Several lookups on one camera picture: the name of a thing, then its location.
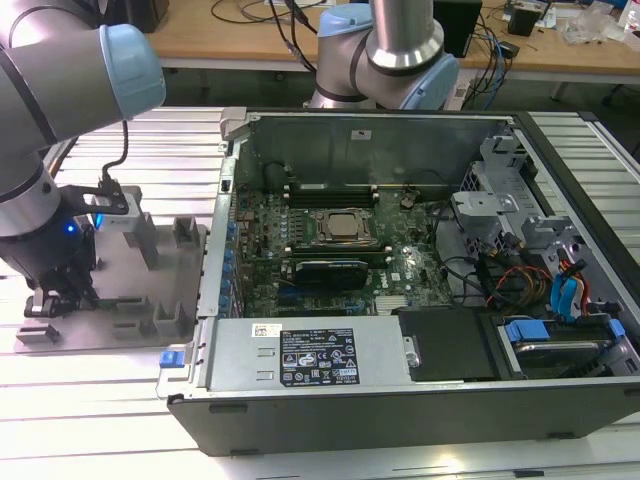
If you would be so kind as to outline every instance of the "motherboard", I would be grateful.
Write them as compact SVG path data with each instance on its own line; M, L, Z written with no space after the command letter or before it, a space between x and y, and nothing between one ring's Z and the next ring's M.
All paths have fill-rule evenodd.
M418 193L376 188L323 198L238 188L242 316L389 315L452 303L434 257L429 203Z

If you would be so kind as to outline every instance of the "blue cable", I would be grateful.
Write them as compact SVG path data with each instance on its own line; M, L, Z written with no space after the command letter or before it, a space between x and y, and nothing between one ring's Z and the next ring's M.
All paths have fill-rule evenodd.
M502 83L502 64L504 62L504 59L502 57L502 50L500 49L500 43L498 42L498 39L495 37L495 35L491 34L491 36L487 36L485 37L488 40L490 40L493 43L493 47L496 50L497 54L498 54L498 70L497 70L497 77L494 80L493 83L493 89L491 90L491 94L489 95L489 98L487 99L487 102L484 104L484 107L482 107L482 110L486 110L487 108L489 108L489 106L491 105L491 103L493 102L493 100L496 98L496 95L498 93L498 89L500 88L500 84Z

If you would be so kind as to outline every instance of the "cpu socket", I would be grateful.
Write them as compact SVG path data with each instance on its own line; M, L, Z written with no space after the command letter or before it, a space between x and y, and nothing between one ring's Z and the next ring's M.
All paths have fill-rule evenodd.
M370 243L368 217L366 211L357 208L316 212L316 243Z

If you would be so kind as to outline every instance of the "power supply label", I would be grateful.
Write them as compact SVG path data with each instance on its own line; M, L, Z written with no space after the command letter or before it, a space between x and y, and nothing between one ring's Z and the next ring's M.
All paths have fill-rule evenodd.
M280 383L285 387L360 383L353 329L282 330Z

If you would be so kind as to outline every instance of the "circuit board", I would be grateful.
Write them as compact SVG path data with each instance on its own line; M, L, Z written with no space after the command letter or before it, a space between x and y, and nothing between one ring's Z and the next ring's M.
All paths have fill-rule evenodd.
M281 196L240 192L235 218L241 232L244 316L386 315L401 306L451 304L449 284L433 256L426 204L403 208L404 195L402 189L380 190L372 208L331 210L291 208ZM303 251L321 246L329 232L348 235L351 244L378 249L376 258L384 263L370 263L366 282L357 290L301 291L287 276L291 246Z

